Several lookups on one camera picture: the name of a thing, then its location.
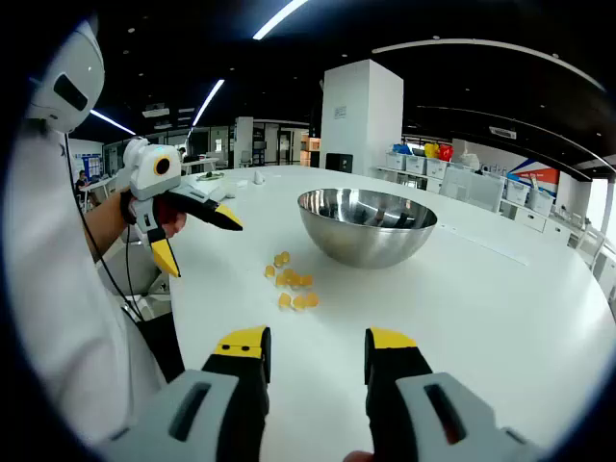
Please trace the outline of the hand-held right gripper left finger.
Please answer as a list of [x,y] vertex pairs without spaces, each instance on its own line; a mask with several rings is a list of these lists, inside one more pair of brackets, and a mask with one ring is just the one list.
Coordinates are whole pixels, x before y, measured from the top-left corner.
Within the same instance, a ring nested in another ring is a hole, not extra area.
[[97,451],[105,461],[257,461],[270,410],[270,329],[223,337],[200,370],[186,370],[137,422]]

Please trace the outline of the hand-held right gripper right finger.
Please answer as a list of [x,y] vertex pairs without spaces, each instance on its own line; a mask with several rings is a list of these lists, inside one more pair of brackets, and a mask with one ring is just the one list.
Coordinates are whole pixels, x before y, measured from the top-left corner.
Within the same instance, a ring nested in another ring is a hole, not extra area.
[[484,400],[434,372],[417,343],[384,328],[365,332],[366,414],[375,461],[540,461],[542,451],[499,427]]

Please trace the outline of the person's left hand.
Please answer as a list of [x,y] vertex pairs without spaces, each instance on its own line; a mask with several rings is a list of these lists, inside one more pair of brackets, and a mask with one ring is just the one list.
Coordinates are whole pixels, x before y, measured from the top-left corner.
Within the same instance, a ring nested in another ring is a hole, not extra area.
[[184,212],[178,211],[164,200],[158,203],[157,217],[168,239],[179,233],[187,221],[187,215]]

